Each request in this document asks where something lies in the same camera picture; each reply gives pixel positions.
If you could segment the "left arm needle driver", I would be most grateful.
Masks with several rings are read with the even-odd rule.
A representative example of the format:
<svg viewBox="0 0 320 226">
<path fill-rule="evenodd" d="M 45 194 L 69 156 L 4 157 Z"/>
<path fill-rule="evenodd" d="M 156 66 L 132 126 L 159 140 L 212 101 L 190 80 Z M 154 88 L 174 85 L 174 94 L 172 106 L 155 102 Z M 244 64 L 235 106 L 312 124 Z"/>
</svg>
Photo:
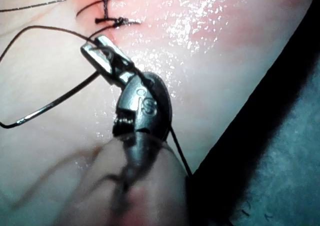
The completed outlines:
<svg viewBox="0 0 320 226">
<path fill-rule="evenodd" d="M 155 73 L 145 72 L 149 85 L 138 75 L 129 80 L 116 105 L 112 134 L 145 132 L 166 139 L 172 122 L 172 105 L 167 87 Z"/>
</svg>

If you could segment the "left arm needle driver jaw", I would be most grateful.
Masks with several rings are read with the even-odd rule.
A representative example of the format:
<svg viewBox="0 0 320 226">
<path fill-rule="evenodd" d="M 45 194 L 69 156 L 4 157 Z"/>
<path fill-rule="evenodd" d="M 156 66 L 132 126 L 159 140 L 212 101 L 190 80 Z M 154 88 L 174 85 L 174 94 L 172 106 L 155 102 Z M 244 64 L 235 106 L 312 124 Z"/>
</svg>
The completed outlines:
<svg viewBox="0 0 320 226">
<path fill-rule="evenodd" d="M 80 51 L 104 79 L 112 80 L 113 71 L 111 63 L 100 48 L 86 43 L 80 48 Z"/>
<path fill-rule="evenodd" d="M 115 67 L 121 72 L 135 72 L 135 64 L 133 61 L 109 38 L 107 38 L 105 35 L 99 35 L 95 38 L 95 42 L 99 44 L 99 48 L 104 53 L 108 53 L 107 58 L 112 67 Z"/>
</svg>

